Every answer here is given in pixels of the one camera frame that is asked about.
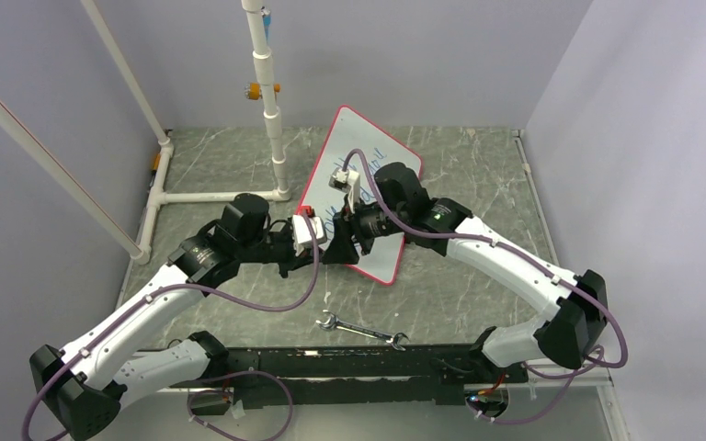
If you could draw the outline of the pink-framed whiteboard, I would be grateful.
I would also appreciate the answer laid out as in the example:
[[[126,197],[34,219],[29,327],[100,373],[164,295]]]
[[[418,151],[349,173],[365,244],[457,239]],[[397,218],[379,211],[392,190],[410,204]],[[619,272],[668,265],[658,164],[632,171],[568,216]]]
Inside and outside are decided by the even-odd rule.
[[[348,153],[354,149],[364,152],[366,159],[355,155],[348,167],[360,177],[362,203],[375,200],[364,170],[372,174],[387,164],[398,162],[413,169],[417,175],[423,171],[423,159],[413,150],[349,106],[340,107],[327,132],[321,151],[315,160],[310,178],[299,202],[310,206],[324,222],[327,237],[332,238],[333,215],[343,206],[344,193],[330,187],[331,174],[343,165]],[[383,285],[395,279],[404,249],[401,233],[377,239],[367,255],[363,255],[352,268]]]

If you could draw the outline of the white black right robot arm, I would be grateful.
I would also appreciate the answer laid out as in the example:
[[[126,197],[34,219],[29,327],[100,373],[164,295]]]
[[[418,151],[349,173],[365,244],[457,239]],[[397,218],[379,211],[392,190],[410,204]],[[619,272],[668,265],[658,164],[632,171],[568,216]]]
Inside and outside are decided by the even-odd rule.
[[[552,266],[496,233],[451,198],[432,198],[415,171],[391,163],[377,171],[380,199],[360,201],[360,176],[337,168],[330,187],[344,192],[334,215],[334,236],[322,253],[326,265],[355,265],[379,237],[401,233],[409,243],[486,273],[524,299],[536,316],[519,325],[490,327],[475,341],[470,369],[491,381],[516,363],[548,358],[579,369],[590,358],[607,320],[604,279]]]

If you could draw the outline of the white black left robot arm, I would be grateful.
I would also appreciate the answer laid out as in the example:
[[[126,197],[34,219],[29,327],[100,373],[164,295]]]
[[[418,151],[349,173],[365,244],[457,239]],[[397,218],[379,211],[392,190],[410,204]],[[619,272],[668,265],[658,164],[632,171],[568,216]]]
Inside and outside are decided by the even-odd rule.
[[[274,265],[290,271],[321,263],[325,227],[309,207],[273,220],[268,202],[244,193],[222,215],[183,240],[148,283],[86,334],[61,348],[43,345],[29,360],[36,388],[20,435],[40,406],[62,425],[63,435],[87,440],[100,433],[128,405],[179,382],[220,383],[228,353],[213,335],[198,332],[162,352],[135,353],[177,315],[209,296],[244,264]]]

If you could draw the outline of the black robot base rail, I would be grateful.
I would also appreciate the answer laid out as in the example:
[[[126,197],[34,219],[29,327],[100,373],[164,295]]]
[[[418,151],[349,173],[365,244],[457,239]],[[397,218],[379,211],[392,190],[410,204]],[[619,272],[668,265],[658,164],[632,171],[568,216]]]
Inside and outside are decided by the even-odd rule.
[[[511,384],[525,384],[519,364],[488,367],[470,344],[409,345],[397,351],[387,345],[230,348],[226,363],[189,388],[226,388],[246,409],[279,405],[284,390],[296,404],[348,404],[431,401],[461,405],[467,395]]]

